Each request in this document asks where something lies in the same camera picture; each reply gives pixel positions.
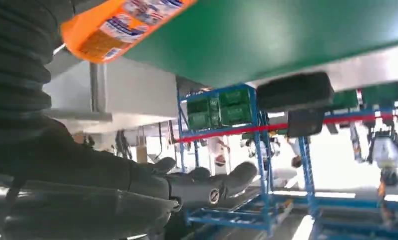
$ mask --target white wall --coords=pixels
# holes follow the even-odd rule
[[[175,75],[118,58],[107,66],[106,109],[112,113],[177,116]]]
[[[104,111],[113,120],[86,126],[85,132],[113,132],[177,118],[174,74],[123,57],[106,68],[101,91]],[[56,76],[44,91],[51,96],[54,109],[90,112],[89,63],[80,62]]]
[[[51,96],[52,108],[90,111],[90,70],[86,61],[56,76],[43,90]]]

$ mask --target red bar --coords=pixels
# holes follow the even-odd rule
[[[378,118],[383,119],[392,119],[394,116],[391,113],[381,113],[380,116],[375,117],[374,114],[369,115],[362,115],[362,116],[347,116],[347,117],[330,117],[324,119],[323,123],[325,124],[335,124],[335,123],[344,123],[344,122],[358,122],[358,121],[374,121]],[[255,131],[271,131],[271,130],[278,130],[278,129],[286,129],[288,127],[287,123],[275,124],[275,125],[266,125],[266,126],[253,126],[253,127],[246,127],[246,128],[238,128],[238,129],[231,129],[224,132],[215,132],[215,133],[208,133],[203,135],[197,136],[189,136],[183,137],[176,140],[177,143],[189,143],[195,140],[200,139],[208,139],[211,137],[218,137],[218,136],[225,136],[225,135],[238,135],[243,133],[255,132]]]

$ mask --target product label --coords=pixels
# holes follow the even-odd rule
[[[139,41],[152,26],[172,17],[186,0],[126,0],[80,46],[79,50],[98,60],[108,60]]]
[[[183,7],[181,0],[127,0],[124,10],[150,26],[160,23]]]

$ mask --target green plastic bin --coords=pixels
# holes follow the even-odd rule
[[[242,140],[249,140],[249,139],[254,139],[255,133],[254,132],[246,132],[241,134],[241,139]]]
[[[211,128],[217,129],[221,126],[221,117],[219,116],[219,111],[210,112],[210,122]]]
[[[227,91],[219,94],[219,104],[221,107],[249,104],[249,102],[250,97],[248,89]]]
[[[363,88],[362,99],[368,107],[373,105],[392,107],[395,101],[398,101],[398,84],[394,82]]]
[[[252,121],[252,114],[249,104],[227,106],[221,108],[222,125],[232,126],[236,124],[246,124]]]
[[[188,115],[207,111],[209,111],[209,99],[207,97],[187,101]]]
[[[287,135],[288,129],[287,128],[283,128],[283,129],[278,129],[277,134],[278,135]]]
[[[351,109],[359,105],[356,90],[337,92],[334,95],[332,110]]]
[[[217,96],[209,98],[209,110],[219,112],[219,98]]]
[[[209,113],[196,112],[188,115],[188,126],[191,130],[209,129],[212,127]]]

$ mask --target blue metal rack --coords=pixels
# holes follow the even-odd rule
[[[354,117],[358,115],[367,115],[375,112],[393,112],[392,108],[384,108],[378,110],[366,109],[358,112],[348,112],[342,114],[331,114],[327,117]],[[309,142],[307,137],[299,138],[300,152],[302,155],[302,163],[305,177],[306,198],[299,197],[294,200],[295,203],[305,203],[308,205],[309,214],[315,220],[313,228],[314,239],[318,236],[324,236],[328,240],[370,240],[370,239],[387,239],[398,240],[398,229],[386,228],[379,224],[350,224],[346,222],[327,222],[319,220],[319,207],[346,207],[357,209],[379,209],[377,200],[355,200],[348,198],[323,198],[316,197],[315,186],[313,181],[311,158],[309,154]],[[278,201],[292,197],[277,196]],[[398,210],[398,202],[389,202],[388,208]]]
[[[252,123],[239,126],[239,127],[223,127],[219,129],[204,129],[199,131],[184,130],[182,127],[182,120],[187,123],[186,117],[181,109],[181,102],[185,100],[191,100],[195,98],[202,98],[205,96],[214,96],[215,94],[222,93],[225,91],[248,89],[250,95],[250,104],[252,112]],[[262,111],[258,111],[256,107],[256,92],[254,88],[247,85],[238,85],[232,87],[226,87],[217,89],[214,91],[203,92],[200,94],[192,94],[187,97],[178,97],[178,109],[179,119],[178,127],[180,138],[192,137],[206,134],[223,134],[226,131],[232,129],[246,129],[249,127],[265,126],[268,124],[267,114]],[[375,114],[375,112],[389,113],[393,112],[392,108],[383,109],[365,109],[359,111],[349,110],[346,113],[329,113],[325,117],[330,118],[348,118],[357,117],[362,115]],[[305,189],[306,193],[303,196],[286,196],[276,195],[273,189],[272,179],[272,166],[271,166],[271,151],[269,145],[268,132],[262,132],[264,143],[266,145],[266,153],[268,156],[268,174],[265,175],[264,163],[262,160],[261,148],[260,148],[260,133],[258,131],[254,134],[254,140],[256,143],[256,155],[258,157],[258,168],[261,182],[261,193],[247,202],[238,206],[236,209],[217,210],[217,209],[206,209],[200,208],[194,212],[188,212],[186,220],[196,223],[214,225],[211,228],[211,232],[217,231],[218,226],[227,227],[240,227],[250,228],[256,230],[263,230],[268,232],[268,236],[272,235],[274,226],[280,224],[278,222],[278,216],[285,214],[285,212],[278,212],[277,203],[284,203],[287,200],[293,200],[294,204],[307,205],[309,209],[309,215],[315,220],[313,228],[314,239],[318,236],[326,236],[328,240],[364,240],[372,239],[372,237],[379,237],[383,239],[398,239],[398,229],[386,229],[380,225],[371,224],[348,224],[344,222],[324,222],[321,220],[321,208],[325,207],[346,207],[346,208],[357,208],[357,209],[378,209],[378,202],[376,200],[363,200],[363,199],[350,199],[350,198],[330,198],[330,197],[318,197],[315,193],[315,186],[312,173],[312,163],[309,153],[309,142],[307,137],[300,137],[300,152],[302,155],[303,171],[305,177]],[[181,150],[181,163],[182,170],[185,172],[184,167],[184,145],[180,145]],[[198,154],[197,154],[197,142],[195,142],[195,157],[196,166],[198,166]],[[398,211],[398,202],[388,202],[388,208]],[[200,239],[209,239],[208,235],[202,235]]]
[[[240,89],[247,89],[249,91],[250,96],[250,109],[252,113],[252,122],[247,125],[239,126],[239,127],[223,127],[219,129],[204,129],[204,130],[188,130],[183,129],[182,119],[187,123],[187,119],[181,108],[181,102],[186,100],[192,100],[195,98],[202,98],[207,96],[214,96],[218,93],[223,93],[227,91],[234,91]],[[267,124],[267,114],[265,112],[259,112],[256,106],[256,90],[248,85],[236,85],[226,88],[221,88],[213,91],[202,92],[199,94],[192,94],[187,97],[181,97],[177,92],[178,99],[178,129],[180,138],[183,137],[191,137],[203,134],[211,134],[211,133],[224,133],[226,131],[232,129],[241,129],[247,127],[256,127],[259,125]],[[254,140],[256,143],[256,155],[258,159],[258,169],[260,175],[260,183],[261,183],[261,193],[258,196],[255,196],[253,199],[250,199],[240,207],[236,209],[232,209],[230,211],[224,210],[215,210],[215,209],[206,209],[201,208],[194,212],[188,212],[186,216],[186,220],[188,223],[196,222],[203,224],[212,224],[218,226],[230,226],[230,227],[240,227],[240,228],[250,228],[250,229],[258,229],[268,232],[268,236],[271,236],[272,225],[277,223],[277,211],[274,207],[275,205],[270,205],[270,195],[268,191],[272,190],[272,180],[271,180],[271,164],[270,164],[270,153],[271,151],[268,149],[269,140],[268,132],[264,131],[264,142],[267,147],[267,158],[268,158],[268,176],[265,176],[264,163],[262,159],[261,148],[259,147],[260,143],[260,133],[258,131],[254,134]],[[185,172],[186,169],[184,167],[184,146],[180,144],[180,152],[181,152],[181,164],[182,171]],[[198,167],[198,154],[197,148],[195,145],[195,156],[196,156],[196,166]]]

